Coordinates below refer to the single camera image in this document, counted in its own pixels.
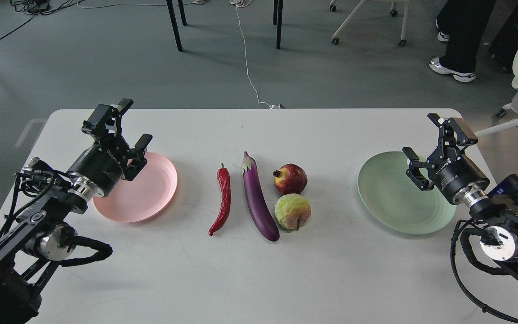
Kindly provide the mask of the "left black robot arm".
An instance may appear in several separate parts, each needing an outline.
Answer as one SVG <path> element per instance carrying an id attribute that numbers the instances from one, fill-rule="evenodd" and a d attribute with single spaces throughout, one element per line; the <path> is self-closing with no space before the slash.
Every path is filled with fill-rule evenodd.
<path id="1" fill-rule="evenodd" d="M 65 218 L 84 213 L 92 197 L 108 196 L 119 180 L 134 180 L 146 166 L 152 136 L 142 135 L 133 148 L 122 136 L 121 118 L 132 103 L 98 105 L 81 128 L 93 145 L 68 171 L 33 158 L 16 174 L 0 230 L 0 324 L 24 324 L 37 316 L 41 292 L 58 267 L 111 256 L 109 244 L 79 236 Z"/>

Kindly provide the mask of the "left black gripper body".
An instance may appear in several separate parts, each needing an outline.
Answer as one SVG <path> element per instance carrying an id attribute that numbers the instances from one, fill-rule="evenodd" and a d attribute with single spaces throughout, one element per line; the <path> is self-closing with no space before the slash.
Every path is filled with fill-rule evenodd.
<path id="1" fill-rule="evenodd" d="M 89 184 L 95 195 L 106 197 L 117 182 L 132 181 L 146 166 L 146 151 L 130 148 L 121 137 L 93 137 L 93 144 L 84 150 L 68 168 L 73 182 Z"/>

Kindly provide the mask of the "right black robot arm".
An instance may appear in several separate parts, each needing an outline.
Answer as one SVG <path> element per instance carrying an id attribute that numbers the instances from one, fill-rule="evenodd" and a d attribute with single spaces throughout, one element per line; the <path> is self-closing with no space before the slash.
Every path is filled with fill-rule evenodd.
<path id="1" fill-rule="evenodd" d="M 466 149 L 478 142 L 465 121 L 444 119 L 429 113 L 438 128 L 435 150 L 425 161 L 410 147 L 404 147 L 406 175 L 422 191 L 437 188 L 452 205 L 466 205 L 468 220 L 459 220 L 453 230 L 450 247 L 452 273 L 462 292 L 482 312 L 518 324 L 518 318 L 506 315 L 483 303 L 463 284 L 456 267 L 456 248 L 473 267 L 489 275 L 509 275 L 518 281 L 518 175 L 505 178 L 486 193 L 490 180 L 466 155 Z"/>

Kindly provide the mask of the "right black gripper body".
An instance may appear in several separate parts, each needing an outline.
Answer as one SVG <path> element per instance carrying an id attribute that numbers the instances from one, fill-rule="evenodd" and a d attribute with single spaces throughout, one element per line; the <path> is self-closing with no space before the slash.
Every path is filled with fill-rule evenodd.
<path id="1" fill-rule="evenodd" d="M 459 146 L 436 146 L 422 162 L 409 162 L 407 177 L 422 190 L 436 187 L 453 205 L 461 204 L 467 193 L 483 191 L 490 180 Z"/>

